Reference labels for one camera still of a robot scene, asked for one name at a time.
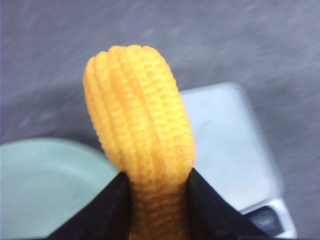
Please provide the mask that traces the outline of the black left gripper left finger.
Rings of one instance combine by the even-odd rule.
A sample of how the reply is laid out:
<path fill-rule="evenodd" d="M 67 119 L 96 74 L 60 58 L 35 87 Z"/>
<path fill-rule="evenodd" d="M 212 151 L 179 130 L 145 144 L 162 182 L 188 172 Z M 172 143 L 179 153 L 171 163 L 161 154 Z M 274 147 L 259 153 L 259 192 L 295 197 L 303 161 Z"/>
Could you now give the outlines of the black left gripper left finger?
<path fill-rule="evenodd" d="M 131 216 L 129 179 L 124 172 L 120 172 L 90 203 L 47 239 L 128 240 Z"/>

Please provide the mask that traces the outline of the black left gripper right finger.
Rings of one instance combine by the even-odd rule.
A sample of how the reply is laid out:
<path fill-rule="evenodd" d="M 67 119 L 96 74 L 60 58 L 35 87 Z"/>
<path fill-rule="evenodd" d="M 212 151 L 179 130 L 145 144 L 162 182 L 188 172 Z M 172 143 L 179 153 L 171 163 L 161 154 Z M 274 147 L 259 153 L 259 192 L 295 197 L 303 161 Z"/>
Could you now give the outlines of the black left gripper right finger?
<path fill-rule="evenodd" d="M 270 240 L 272 237 L 228 204 L 195 170 L 186 182 L 191 240 Z"/>

